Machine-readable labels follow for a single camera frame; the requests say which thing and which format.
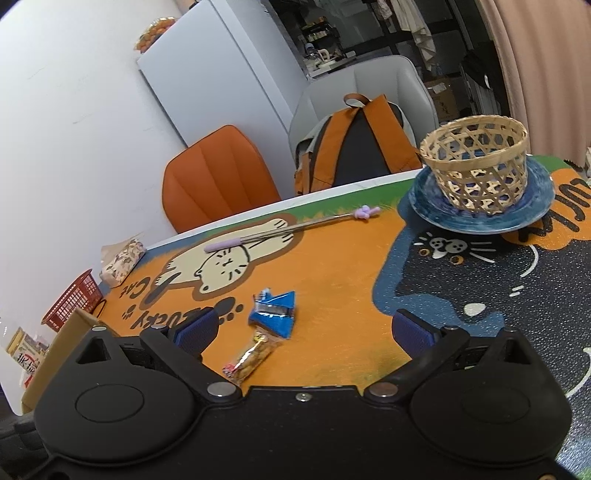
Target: woven bamboo basket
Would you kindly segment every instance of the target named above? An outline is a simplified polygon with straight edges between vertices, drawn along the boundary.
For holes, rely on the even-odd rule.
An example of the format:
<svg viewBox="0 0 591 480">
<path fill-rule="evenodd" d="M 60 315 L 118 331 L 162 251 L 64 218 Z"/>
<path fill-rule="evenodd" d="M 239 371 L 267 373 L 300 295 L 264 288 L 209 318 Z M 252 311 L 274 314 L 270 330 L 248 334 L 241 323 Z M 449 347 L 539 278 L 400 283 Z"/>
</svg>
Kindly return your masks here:
<svg viewBox="0 0 591 480">
<path fill-rule="evenodd" d="M 528 145 L 521 122 L 476 115 L 428 134 L 421 143 L 421 155 L 453 205 L 492 215 L 516 204 L 525 192 Z"/>
</svg>

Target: blue ceramic plate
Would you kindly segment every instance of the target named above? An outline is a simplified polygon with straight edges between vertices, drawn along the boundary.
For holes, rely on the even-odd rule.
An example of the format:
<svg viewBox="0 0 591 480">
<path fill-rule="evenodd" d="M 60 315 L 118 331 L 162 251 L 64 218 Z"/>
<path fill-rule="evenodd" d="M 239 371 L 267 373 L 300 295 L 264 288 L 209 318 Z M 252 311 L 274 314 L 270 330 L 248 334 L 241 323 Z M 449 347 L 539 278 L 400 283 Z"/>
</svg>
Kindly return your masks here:
<svg viewBox="0 0 591 480">
<path fill-rule="evenodd" d="M 548 170 L 527 157 L 527 187 L 519 202 L 503 213 L 470 213 L 454 207 L 443 195 L 435 175 L 426 167 L 417 175 L 408 200 L 417 214 L 445 230 L 472 235 L 493 235 L 519 230 L 541 219 L 554 200 L 554 183 Z"/>
</svg>

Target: refrigerator door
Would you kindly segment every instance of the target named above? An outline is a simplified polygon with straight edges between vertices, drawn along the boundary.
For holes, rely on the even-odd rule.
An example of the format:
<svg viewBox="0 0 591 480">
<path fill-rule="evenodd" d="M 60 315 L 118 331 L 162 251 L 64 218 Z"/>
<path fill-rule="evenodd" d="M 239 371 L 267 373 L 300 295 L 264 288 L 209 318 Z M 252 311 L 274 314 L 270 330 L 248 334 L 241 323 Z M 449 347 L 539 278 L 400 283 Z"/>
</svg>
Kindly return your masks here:
<svg viewBox="0 0 591 480">
<path fill-rule="evenodd" d="M 259 0 L 212 0 L 288 131 L 309 82 Z"/>
<path fill-rule="evenodd" d="M 235 125 L 261 152 L 281 197 L 294 196 L 285 126 L 210 0 L 183 15 L 138 65 L 188 146 Z"/>
</svg>

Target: curtain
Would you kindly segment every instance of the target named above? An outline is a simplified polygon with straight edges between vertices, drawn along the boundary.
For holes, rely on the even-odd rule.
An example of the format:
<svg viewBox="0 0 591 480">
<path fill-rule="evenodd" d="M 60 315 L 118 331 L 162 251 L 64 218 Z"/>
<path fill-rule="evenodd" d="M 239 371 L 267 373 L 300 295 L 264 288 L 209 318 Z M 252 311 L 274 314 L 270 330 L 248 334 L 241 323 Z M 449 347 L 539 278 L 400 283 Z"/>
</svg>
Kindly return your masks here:
<svg viewBox="0 0 591 480">
<path fill-rule="evenodd" d="M 584 166 L 591 146 L 591 6 L 584 0 L 480 0 L 511 115 L 531 152 Z"/>
</svg>

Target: screw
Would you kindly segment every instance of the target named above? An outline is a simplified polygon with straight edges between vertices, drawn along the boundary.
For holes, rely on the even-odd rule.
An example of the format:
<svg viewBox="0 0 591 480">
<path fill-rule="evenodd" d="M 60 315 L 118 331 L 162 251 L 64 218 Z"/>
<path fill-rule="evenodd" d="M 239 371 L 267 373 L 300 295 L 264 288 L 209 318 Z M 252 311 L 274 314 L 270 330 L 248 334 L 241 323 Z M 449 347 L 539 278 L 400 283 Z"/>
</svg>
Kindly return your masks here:
<svg viewBox="0 0 591 480">
<path fill-rule="evenodd" d="M 310 393 L 297 393 L 297 394 L 295 394 L 295 399 L 297 401 L 310 401 L 310 400 L 312 400 L 312 394 L 310 394 Z"/>
<path fill-rule="evenodd" d="M 207 393 L 212 397 L 229 397 L 236 391 L 236 385 L 230 382 L 215 382 L 207 387 Z"/>
<path fill-rule="evenodd" d="M 378 382 L 369 387 L 369 393 L 374 397 L 393 397 L 398 393 L 398 387 L 390 382 Z"/>
</svg>

